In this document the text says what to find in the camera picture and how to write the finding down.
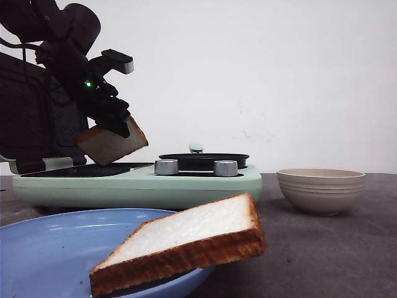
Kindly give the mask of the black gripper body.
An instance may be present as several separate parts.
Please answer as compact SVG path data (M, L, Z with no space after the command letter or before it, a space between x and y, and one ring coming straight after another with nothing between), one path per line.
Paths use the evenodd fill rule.
M36 61L52 72L88 117L98 123L103 117L128 116L128 104L117 98L117 89L97 74L91 60L74 42L42 42L36 53Z

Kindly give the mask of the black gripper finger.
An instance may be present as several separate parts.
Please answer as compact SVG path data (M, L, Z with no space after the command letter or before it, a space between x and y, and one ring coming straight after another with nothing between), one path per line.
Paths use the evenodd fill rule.
M127 125L128 118L129 116L122 118L116 116L103 117L98 120L98 126L123 138L127 138L130 136L130 131Z

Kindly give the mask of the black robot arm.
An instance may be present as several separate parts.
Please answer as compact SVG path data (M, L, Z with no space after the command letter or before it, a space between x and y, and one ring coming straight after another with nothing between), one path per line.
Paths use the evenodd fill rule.
M131 73L133 58L112 49L87 58L101 29L92 10L78 3L60 9L55 1L1 1L1 25L20 40L1 40L2 45L33 50L35 61L59 82L83 114L103 129L129 137L129 105L117 97L117 89L104 76L110 70Z

